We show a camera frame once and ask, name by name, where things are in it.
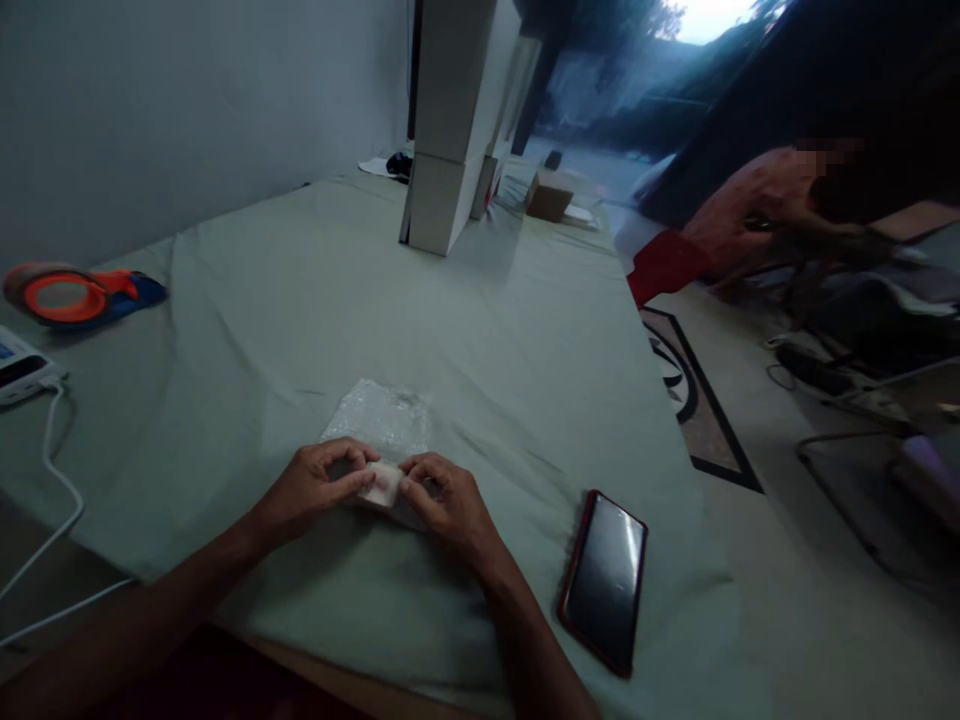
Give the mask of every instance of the smartphone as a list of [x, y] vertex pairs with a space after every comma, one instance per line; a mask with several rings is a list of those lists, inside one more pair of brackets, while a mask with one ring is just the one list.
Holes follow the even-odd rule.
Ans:
[[613, 672], [633, 672], [647, 526], [599, 490], [587, 493], [560, 593], [563, 626]]

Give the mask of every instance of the white wall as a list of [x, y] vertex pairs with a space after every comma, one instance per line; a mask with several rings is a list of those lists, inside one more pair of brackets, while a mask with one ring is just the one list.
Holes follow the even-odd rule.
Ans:
[[90, 265], [392, 152], [406, 0], [0, 0], [0, 272]]

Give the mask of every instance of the finger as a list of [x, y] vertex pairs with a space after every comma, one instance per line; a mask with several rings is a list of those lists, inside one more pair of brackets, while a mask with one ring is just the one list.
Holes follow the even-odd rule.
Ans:
[[363, 456], [363, 451], [355, 445], [347, 445], [343, 457], [350, 462], [354, 470], [363, 470], [367, 466], [367, 459]]
[[399, 467], [405, 473], [408, 473], [411, 470], [413, 470], [413, 466], [416, 465], [421, 460], [423, 460], [423, 458], [427, 457], [428, 455], [435, 455], [435, 454], [436, 453], [420, 453], [419, 455], [411, 455], [402, 463], [400, 463], [397, 467]]
[[423, 485], [413, 482], [410, 478], [404, 478], [400, 481], [400, 492], [428, 527], [436, 527], [442, 520], [443, 508], [430, 497], [430, 493]]
[[418, 483], [422, 483], [427, 478], [433, 478], [437, 485], [446, 487], [450, 484], [449, 467], [449, 463], [439, 455], [425, 455], [410, 468], [407, 477]]
[[366, 443], [354, 440], [351, 437], [337, 438], [324, 443], [321, 447], [324, 449], [325, 464], [344, 459], [356, 470], [362, 470], [367, 465], [367, 461], [376, 461], [380, 459], [380, 453], [374, 450]]
[[344, 475], [339, 480], [327, 483], [325, 494], [331, 504], [337, 505], [349, 497], [353, 497], [361, 490], [365, 490], [373, 485], [377, 474], [373, 470], [359, 470], [349, 475]]

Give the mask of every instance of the cardboard box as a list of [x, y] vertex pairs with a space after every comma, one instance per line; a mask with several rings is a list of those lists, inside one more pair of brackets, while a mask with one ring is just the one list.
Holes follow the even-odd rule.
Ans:
[[483, 217], [487, 206], [499, 189], [503, 167], [506, 158], [510, 155], [513, 135], [520, 119], [520, 110], [527, 97], [533, 71], [540, 57], [540, 47], [539, 40], [521, 37], [513, 50], [507, 89], [494, 126], [493, 137], [490, 138], [486, 156], [483, 158], [483, 169], [480, 171], [480, 181], [477, 183], [473, 207], [470, 210], [470, 217], [474, 220]]
[[560, 222], [573, 200], [573, 182], [563, 173], [540, 168], [527, 191], [527, 215]]
[[423, 0], [417, 154], [465, 163], [484, 152], [519, 34], [513, 0]]
[[483, 169], [483, 155], [457, 163], [415, 155], [410, 179], [411, 247], [446, 255], [467, 223]]
[[513, 0], [423, 0], [417, 137], [401, 242], [446, 255], [463, 230], [519, 32]]

